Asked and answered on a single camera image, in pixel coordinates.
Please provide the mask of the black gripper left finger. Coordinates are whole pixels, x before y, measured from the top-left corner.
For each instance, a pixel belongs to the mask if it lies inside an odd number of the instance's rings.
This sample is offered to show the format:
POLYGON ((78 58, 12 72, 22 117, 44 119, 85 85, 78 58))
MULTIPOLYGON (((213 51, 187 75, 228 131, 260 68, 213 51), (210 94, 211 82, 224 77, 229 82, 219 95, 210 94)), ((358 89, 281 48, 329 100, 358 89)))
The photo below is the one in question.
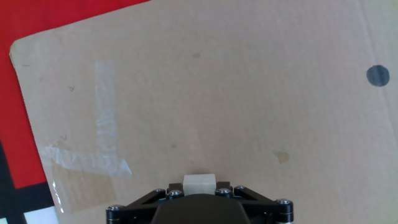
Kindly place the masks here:
POLYGON ((167 189, 154 189, 128 205, 108 206, 105 210, 106 224, 151 220, 163 203, 178 197, 183 197, 181 183, 169 184, 167 189))

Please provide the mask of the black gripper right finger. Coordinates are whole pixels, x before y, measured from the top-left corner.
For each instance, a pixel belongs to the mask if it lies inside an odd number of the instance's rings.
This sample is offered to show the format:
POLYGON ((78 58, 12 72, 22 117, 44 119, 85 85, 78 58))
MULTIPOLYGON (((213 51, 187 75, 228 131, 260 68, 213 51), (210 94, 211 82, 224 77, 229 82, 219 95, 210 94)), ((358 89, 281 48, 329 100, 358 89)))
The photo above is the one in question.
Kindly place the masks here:
POLYGON ((250 223, 290 224, 294 222, 294 203, 286 198, 269 199, 243 185, 217 182, 215 195, 238 202, 250 223))

